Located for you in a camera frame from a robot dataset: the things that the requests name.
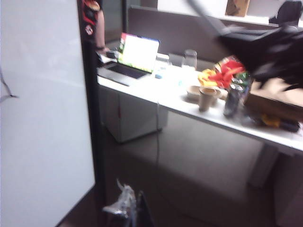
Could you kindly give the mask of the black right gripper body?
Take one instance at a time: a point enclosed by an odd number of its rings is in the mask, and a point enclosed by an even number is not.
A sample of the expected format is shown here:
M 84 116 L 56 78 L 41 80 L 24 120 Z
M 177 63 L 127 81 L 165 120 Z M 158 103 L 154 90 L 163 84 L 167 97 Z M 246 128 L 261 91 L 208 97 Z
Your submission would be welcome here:
M 303 29 L 280 26 L 270 30 L 227 27 L 218 41 L 263 87 L 269 80 L 282 79 L 286 90 L 303 87 Z

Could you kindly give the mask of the left gripper tape-wrapped left finger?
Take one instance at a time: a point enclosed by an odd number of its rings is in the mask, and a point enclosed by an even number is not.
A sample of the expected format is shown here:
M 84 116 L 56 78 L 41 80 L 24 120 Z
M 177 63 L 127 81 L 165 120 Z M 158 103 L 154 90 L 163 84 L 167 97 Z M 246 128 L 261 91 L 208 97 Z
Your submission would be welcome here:
M 121 184 L 116 179 L 118 188 L 121 190 L 116 202 L 102 208 L 103 212 L 118 215 L 123 218 L 135 219 L 136 217 L 136 196 L 131 186 Z

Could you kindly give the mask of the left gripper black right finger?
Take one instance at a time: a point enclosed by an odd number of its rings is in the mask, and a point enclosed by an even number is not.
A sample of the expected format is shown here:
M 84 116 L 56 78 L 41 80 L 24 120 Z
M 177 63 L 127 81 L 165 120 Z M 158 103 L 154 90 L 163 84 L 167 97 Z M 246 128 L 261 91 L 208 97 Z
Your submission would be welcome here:
M 143 191 L 139 191 L 138 193 L 136 211 L 137 211 L 137 218 L 136 218 L 137 227 L 155 227 L 154 220 L 152 218 Z

